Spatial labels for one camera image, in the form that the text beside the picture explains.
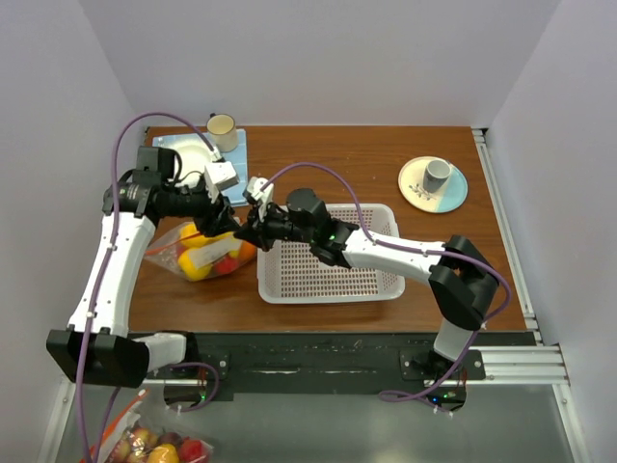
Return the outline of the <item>fake yellow pepper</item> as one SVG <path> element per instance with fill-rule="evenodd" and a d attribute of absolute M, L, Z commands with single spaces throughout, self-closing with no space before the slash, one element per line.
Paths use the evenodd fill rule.
<path fill-rule="evenodd" d="M 189 281 L 197 282 L 214 278 L 212 266 L 216 255 L 206 248 L 190 248 L 177 259 L 177 264 Z"/>

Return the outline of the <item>fake red apple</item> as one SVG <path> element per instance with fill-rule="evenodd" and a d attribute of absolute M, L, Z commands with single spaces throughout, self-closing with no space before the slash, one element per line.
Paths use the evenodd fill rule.
<path fill-rule="evenodd" d="M 227 275 L 235 271 L 239 266 L 238 259 L 225 255 L 212 266 L 212 274 L 215 276 Z"/>

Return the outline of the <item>clear zip top bag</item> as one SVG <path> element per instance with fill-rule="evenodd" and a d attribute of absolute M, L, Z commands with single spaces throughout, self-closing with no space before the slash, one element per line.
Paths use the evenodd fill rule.
<path fill-rule="evenodd" d="M 200 234 L 193 222 L 184 222 L 154 240 L 145 260 L 189 282 L 231 274 L 256 257 L 257 248 L 232 232 L 213 237 Z"/>

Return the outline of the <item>fake orange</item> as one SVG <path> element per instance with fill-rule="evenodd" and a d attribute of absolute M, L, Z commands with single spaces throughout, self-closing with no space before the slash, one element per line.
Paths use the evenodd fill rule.
<path fill-rule="evenodd" d="M 257 252 L 257 248 L 255 245 L 243 241 L 239 250 L 238 250 L 238 259 L 243 262 L 249 262 L 255 258 Z"/>

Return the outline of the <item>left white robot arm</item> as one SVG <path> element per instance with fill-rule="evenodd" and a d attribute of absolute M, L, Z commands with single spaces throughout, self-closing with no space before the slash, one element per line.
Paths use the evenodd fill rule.
<path fill-rule="evenodd" d="M 76 384 L 136 388 L 167 367 L 178 378 L 200 366 L 194 335 L 164 331 L 130 338 L 128 318 L 143 257 L 161 219 L 191 218 L 205 236 L 234 232 L 239 225 L 223 190 L 238 183 L 226 160 L 208 162 L 197 184 L 180 184 L 179 154 L 141 147 L 135 168 L 103 198 L 101 238 L 82 298 L 63 330 L 52 330 L 46 349 Z"/>

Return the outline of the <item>fake yellow lemon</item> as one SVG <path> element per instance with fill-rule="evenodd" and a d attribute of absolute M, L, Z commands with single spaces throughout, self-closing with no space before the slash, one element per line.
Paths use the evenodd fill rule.
<path fill-rule="evenodd" d="M 193 222 L 186 223 L 179 230 L 179 242 L 185 248 L 200 248 L 205 245 L 205 237 L 198 232 Z"/>

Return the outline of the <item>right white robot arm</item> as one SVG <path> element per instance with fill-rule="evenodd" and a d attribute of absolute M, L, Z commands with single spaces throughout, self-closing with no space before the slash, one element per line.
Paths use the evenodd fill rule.
<path fill-rule="evenodd" d="M 303 243 L 325 265 L 384 271 L 429 286 L 443 321 L 433 347 L 412 362 L 427 376 L 449 379 L 463 368 L 497 290 L 507 287 L 461 235 L 446 242 L 385 236 L 370 231 L 364 220 L 353 224 L 333 217 L 308 188 L 292 191 L 279 206 L 263 179 L 247 187 L 244 197 L 251 210 L 236 235 L 264 252 L 278 241 Z"/>

